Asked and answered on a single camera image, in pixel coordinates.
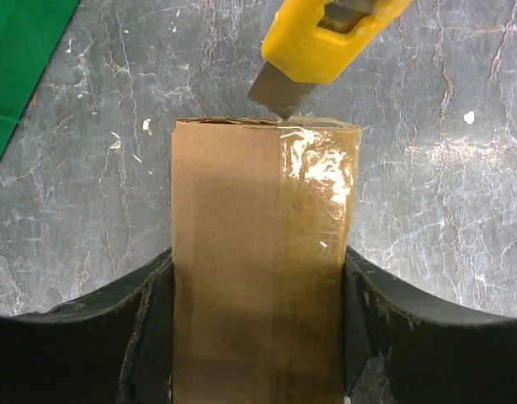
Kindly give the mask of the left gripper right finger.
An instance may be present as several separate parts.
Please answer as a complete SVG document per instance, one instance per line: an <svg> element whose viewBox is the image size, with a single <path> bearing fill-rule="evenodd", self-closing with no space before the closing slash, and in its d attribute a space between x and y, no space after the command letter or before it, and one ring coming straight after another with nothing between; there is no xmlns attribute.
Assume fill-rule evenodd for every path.
<svg viewBox="0 0 517 404"><path fill-rule="evenodd" d="M431 295L348 248L344 389L354 403L517 403L517 319Z"/></svg>

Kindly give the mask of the brown cardboard express box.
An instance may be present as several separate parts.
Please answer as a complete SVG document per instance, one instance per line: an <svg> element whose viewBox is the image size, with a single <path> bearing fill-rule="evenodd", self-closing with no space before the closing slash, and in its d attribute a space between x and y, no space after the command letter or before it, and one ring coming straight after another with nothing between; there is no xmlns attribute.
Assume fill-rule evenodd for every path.
<svg viewBox="0 0 517 404"><path fill-rule="evenodd" d="M325 118L175 122L175 402L343 401L360 141Z"/></svg>

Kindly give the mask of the yellow utility knife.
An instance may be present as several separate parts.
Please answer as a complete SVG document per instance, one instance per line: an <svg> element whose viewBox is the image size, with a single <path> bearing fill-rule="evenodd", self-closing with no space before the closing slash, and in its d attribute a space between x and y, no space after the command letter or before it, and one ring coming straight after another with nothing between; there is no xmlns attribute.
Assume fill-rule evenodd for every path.
<svg viewBox="0 0 517 404"><path fill-rule="evenodd" d="M248 98L289 119L409 5L408 0L285 0L264 37L264 66Z"/></svg>

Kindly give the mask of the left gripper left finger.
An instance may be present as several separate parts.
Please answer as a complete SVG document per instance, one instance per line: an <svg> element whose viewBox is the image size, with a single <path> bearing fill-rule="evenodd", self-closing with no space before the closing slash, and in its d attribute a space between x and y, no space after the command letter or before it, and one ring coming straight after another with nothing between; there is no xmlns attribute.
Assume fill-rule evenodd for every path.
<svg viewBox="0 0 517 404"><path fill-rule="evenodd" d="M173 263L48 312L0 316L0 403L170 403Z"/></svg>

